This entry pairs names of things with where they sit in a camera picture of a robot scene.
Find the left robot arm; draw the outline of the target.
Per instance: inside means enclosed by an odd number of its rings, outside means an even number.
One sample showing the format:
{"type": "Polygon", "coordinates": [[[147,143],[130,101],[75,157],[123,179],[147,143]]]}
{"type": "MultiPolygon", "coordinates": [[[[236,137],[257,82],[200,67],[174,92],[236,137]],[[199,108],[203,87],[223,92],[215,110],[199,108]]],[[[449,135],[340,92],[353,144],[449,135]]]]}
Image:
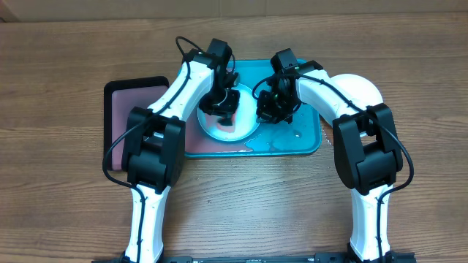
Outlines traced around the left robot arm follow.
{"type": "Polygon", "coordinates": [[[230,46],[212,39],[207,50],[183,55],[174,83],[147,108],[134,107],[124,144],[122,169],[133,198],[132,230],[123,262],[158,262],[162,257],[162,221],[167,195],[181,174],[186,120],[195,108],[231,125],[240,94],[233,90],[237,74],[227,70],[230,46]]]}

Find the light blue plastic plate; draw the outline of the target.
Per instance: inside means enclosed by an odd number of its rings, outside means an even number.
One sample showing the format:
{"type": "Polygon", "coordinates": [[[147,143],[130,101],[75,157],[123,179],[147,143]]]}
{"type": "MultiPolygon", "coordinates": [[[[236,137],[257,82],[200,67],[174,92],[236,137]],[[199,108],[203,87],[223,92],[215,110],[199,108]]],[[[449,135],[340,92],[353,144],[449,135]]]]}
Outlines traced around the light blue plastic plate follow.
{"type": "Polygon", "coordinates": [[[208,115],[202,110],[197,111],[197,118],[203,131],[222,142],[243,140],[260,125],[257,122],[257,101],[252,97],[252,90],[244,84],[238,84],[233,89],[240,93],[240,99],[238,109],[231,118],[232,126],[221,124],[220,116],[208,115]]]}

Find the white plastic plate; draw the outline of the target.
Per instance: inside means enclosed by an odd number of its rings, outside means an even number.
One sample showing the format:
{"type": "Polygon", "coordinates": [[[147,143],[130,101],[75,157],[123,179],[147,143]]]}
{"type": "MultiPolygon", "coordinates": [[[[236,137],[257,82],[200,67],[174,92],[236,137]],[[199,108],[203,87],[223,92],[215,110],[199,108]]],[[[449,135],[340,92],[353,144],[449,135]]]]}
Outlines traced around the white plastic plate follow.
{"type": "Polygon", "coordinates": [[[334,86],[342,92],[353,104],[365,110],[368,106],[383,103],[383,98],[370,80],[354,74],[340,74],[333,76],[334,86]]]}

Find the green and orange sponge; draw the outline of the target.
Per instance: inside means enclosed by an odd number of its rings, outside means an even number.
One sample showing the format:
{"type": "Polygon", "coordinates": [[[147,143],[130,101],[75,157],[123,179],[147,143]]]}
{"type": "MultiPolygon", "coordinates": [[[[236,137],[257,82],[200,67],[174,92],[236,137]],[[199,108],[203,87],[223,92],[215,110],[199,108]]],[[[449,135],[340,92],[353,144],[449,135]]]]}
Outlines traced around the green and orange sponge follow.
{"type": "Polygon", "coordinates": [[[233,115],[221,116],[217,120],[217,123],[220,124],[221,126],[232,126],[233,125],[233,115]]]}

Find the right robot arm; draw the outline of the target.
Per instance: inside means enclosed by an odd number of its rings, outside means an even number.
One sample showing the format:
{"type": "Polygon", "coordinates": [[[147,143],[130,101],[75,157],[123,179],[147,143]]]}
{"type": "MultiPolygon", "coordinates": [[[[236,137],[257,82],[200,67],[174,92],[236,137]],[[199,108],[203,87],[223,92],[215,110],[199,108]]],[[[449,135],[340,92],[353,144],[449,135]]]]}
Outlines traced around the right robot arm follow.
{"type": "Polygon", "coordinates": [[[257,118],[291,123],[302,104],[312,106],[333,130],[333,157],[351,190],[349,262],[393,262],[387,235],[389,195],[403,166],[393,114],[376,85],[360,75],[329,76],[316,61],[299,63],[291,49],[271,59],[270,90],[253,93],[257,118]]]}

